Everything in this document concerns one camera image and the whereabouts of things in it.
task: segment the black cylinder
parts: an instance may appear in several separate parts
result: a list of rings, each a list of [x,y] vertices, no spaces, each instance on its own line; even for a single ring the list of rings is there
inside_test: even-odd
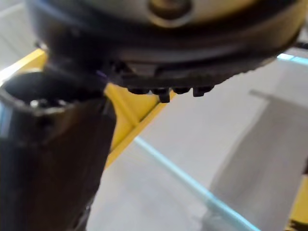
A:
[[[40,72],[4,83],[1,231],[85,227],[115,124],[113,106],[100,92],[77,89]]]

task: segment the robotic arm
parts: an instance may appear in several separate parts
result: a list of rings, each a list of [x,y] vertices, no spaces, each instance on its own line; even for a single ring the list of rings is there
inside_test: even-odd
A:
[[[108,82],[203,96],[290,47],[306,0],[27,0],[41,72],[0,87],[2,231],[84,231],[116,124]]]

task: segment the gray surface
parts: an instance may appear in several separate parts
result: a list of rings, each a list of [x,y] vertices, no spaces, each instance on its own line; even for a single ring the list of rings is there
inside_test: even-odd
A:
[[[35,37],[22,2],[0,1],[0,70],[35,49]]]
[[[141,137],[261,230],[282,231],[307,158],[307,76],[306,66],[277,61],[206,97],[177,96]],[[104,173],[89,231],[209,224],[232,230],[132,144]]]

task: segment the yellow metal frame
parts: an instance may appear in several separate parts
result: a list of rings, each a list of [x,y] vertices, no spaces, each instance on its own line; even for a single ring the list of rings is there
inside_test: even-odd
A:
[[[2,81],[14,73],[41,69],[47,55],[36,50],[12,66],[0,71]],[[114,104],[117,124],[106,167],[109,167],[133,141],[133,139],[154,119],[166,104],[159,103],[155,95],[135,95],[126,89],[108,84],[105,94]]]
[[[308,231],[308,166],[303,175],[286,231]]]

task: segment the gray floor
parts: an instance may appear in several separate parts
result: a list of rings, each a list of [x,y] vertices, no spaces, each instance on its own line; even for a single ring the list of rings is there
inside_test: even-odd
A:
[[[32,52],[35,37],[22,0],[0,0],[0,70]]]
[[[283,231],[308,157],[307,76],[276,61],[177,96],[141,137],[260,230]],[[105,171],[88,228],[234,230],[134,143]]]

